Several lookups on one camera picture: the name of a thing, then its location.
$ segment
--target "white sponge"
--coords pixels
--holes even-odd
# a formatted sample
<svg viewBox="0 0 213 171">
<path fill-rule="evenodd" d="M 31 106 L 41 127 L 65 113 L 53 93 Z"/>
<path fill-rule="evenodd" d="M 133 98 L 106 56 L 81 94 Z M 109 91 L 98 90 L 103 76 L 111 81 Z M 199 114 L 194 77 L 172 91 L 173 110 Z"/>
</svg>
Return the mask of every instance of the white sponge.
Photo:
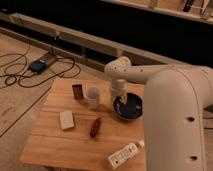
<svg viewBox="0 0 213 171">
<path fill-rule="evenodd" d="M 60 112 L 60 124 L 62 130 L 67 130 L 75 126 L 73 121 L 73 114 L 71 111 Z"/>
</svg>

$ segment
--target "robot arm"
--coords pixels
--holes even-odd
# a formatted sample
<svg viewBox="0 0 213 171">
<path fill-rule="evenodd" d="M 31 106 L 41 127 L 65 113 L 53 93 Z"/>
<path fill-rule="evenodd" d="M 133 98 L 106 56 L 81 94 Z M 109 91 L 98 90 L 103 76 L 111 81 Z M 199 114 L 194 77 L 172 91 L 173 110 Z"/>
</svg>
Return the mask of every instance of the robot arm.
<svg viewBox="0 0 213 171">
<path fill-rule="evenodd" d="M 206 171 L 203 108 L 213 104 L 213 70 L 192 65 L 131 66 L 109 63 L 112 79 L 145 83 L 147 171 Z"/>
</svg>

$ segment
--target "dark blue bowl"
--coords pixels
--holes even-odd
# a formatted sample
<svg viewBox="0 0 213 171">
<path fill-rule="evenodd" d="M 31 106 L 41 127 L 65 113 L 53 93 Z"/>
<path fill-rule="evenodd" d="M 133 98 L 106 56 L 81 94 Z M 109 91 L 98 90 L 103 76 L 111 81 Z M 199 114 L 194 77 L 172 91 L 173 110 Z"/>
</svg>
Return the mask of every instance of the dark blue bowl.
<svg viewBox="0 0 213 171">
<path fill-rule="evenodd" d="M 121 97 L 113 102 L 116 114 L 124 120 L 135 120 L 143 114 L 143 100 L 133 93 L 127 93 L 127 103 L 124 104 Z"/>
</svg>

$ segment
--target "white cup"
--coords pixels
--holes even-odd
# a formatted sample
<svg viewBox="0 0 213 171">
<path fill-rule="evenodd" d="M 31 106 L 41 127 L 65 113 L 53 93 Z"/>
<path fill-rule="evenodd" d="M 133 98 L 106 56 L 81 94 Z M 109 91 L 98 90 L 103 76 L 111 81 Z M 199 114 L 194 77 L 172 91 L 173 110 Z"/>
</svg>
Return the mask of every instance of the white cup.
<svg viewBox="0 0 213 171">
<path fill-rule="evenodd" d="M 96 109 L 100 103 L 100 90 L 97 87 L 87 89 L 85 99 L 90 109 Z"/>
</svg>

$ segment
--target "white bottle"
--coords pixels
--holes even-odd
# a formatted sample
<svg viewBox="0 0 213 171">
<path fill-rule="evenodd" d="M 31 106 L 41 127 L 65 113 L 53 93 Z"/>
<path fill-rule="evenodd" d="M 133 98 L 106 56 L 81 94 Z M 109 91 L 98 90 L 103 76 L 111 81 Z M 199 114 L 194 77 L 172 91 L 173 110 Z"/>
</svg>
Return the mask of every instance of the white bottle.
<svg viewBox="0 0 213 171">
<path fill-rule="evenodd" d="M 108 160 L 113 169 L 116 169 L 123 163 L 125 163 L 128 159 L 134 157 L 139 153 L 139 148 L 144 147 L 144 141 L 141 140 L 137 143 L 130 143 L 123 147 L 121 150 L 113 153 L 108 157 Z"/>
<path fill-rule="evenodd" d="M 112 101 L 116 99 L 116 97 L 122 97 L 124 101 L 126 101 L 127 96 L 127 82 L 124 79 L 112 79 L 111 85 L 109 88 Z"/>
</svg>

